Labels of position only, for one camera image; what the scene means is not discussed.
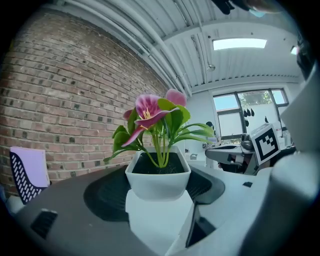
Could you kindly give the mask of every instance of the brick wall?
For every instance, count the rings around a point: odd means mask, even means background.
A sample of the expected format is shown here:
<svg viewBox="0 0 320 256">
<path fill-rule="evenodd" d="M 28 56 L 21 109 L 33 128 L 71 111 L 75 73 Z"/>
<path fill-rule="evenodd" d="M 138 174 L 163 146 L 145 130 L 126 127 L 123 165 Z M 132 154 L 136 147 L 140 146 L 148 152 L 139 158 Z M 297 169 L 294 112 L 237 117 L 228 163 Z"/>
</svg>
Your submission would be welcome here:
<svg viewBox="0 0 320 256">
<path fill-rule="evenodd" d="M 50 180 L 100 170 L 123 113 L 163 81 L 117 39 L 76 17 L 41 10 L 7 53 L 0 81 L 0 181 L 17 194 L 11 146 L 46 150 Z M 124 152 L 110 165 L 131 160 Z"/>
</svg>

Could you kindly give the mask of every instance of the black soil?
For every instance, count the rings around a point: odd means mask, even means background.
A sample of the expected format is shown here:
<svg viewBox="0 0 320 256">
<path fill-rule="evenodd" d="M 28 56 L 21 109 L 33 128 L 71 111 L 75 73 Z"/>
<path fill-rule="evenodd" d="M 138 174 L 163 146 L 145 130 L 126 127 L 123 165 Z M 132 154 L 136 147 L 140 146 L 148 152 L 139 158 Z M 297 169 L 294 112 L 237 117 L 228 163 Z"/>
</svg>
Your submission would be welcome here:
<svg viewBox="0 0 320 256">
<path fill-rule="evenodd" d="M 158 163 L 157 153 L 150 153 L 154 162 Z M 166 167 L 156 167 L 146 153 L 142 153 L 133 168 L 134 174 L 180 174 L 185 170 L 177 153 L 169 153 L 169 161 Z"/>
</svg>

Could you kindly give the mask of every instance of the beam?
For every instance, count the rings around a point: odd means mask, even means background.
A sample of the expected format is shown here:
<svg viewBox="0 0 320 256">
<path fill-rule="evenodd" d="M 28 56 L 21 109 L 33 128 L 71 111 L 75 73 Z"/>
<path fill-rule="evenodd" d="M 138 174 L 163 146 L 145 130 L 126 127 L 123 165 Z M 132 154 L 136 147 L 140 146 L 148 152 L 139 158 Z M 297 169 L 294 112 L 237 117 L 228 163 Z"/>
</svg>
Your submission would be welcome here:
<svg viewBox="0 0 320 256">
<path fill-rule="evenodd" d="M 286 77 L 286 76 L 250 76 L 250 77 L 240 77 L 225 79 L 216 82 L 208 82 L 207 84 L 202 84 L 194 86 L 191 88 L 193 94 L 208 91 L 212 89 L 225 88 L 229 86 L 237 85 L 250 85 L 250 84 L 283 84 L 283 83 L 299 83 L 297 77 Z"/>
<path fill-rule="evenodd" d="M 277 25 L 270 25 L 269 22 L 265 22 L 263 20 L 248 20 L 248 19 L 219 19 L 219 20 L 210 20 L 207 22 L 202 23 L 202 30 L 204 32 L 212 32 L 213 30 L 219 30 L 219 29 L 226 29 L 226 26 L 243 26 L 248 27 L 251 26 L 251 28 L 257 27 L 259 30 L 271 30 L 273 32 L 278 31 L 282 35 L 289 34 L 290 36 L 296 38 L 297 35 L 294 34 L 293 31 L 288 30 L 287 28 L 283 26 L 277 26 Z M 173 32 L 172 34 L 169 34 L 162 38 L 163 42 L 166 45 L 172 44 L 173 42 L 176 42 L 177 40 L 183 39 L 185 37 L 191 37 L 191 35 L 199 34 L 201 33 L 201 29 L 199 24 L 195 24 L 192 26 L 185 27 L 183 29 L 180 29 L 176 32 Z M 155 48 L 159 49 L 160 45 L 154 44 Z"/>
</svg>

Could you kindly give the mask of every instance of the trees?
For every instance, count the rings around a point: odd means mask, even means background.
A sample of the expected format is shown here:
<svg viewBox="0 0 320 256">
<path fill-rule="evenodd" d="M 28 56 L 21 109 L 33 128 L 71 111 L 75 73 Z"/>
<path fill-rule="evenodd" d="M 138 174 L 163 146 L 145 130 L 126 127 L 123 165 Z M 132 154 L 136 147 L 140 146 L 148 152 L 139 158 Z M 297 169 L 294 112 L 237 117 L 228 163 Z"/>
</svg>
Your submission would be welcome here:
<svg viewBox="0 0 320 256">
<path fill-rule="evenodd" d="M 239 93 L 238 96 L 242 107 L 272 103 L 271 96 L 267 90 L 243 92 Z"/>
</svg>

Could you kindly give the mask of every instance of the black mat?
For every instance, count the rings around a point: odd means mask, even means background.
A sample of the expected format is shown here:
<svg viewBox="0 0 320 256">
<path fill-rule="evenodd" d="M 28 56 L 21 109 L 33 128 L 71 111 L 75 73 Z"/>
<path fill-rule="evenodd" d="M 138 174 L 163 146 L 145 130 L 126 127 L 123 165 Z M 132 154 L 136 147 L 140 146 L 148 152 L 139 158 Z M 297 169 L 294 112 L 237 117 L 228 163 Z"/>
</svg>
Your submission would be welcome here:
<svg viewBox="0 0 320 256">
<path fill-rule="evenodd" d="M 84 191 L 85 205 L 104 221 L 129 221 L 126 198 L 131 187 L 125 174 L 126 168 L 127 165 L 92 182 Z M 225 185 L 220 179 L 191 167 L 186 190 L 194 203 L 211 204 L 223 194 Z"/>
<path fill-rule="evenodd" d="M 129 222 L 126 198 L 131 187 L 125 174 L 126 168 L 127 165 L 92 182 L 84 191 L 85 205 L 104 221 Z"/>
</svg>

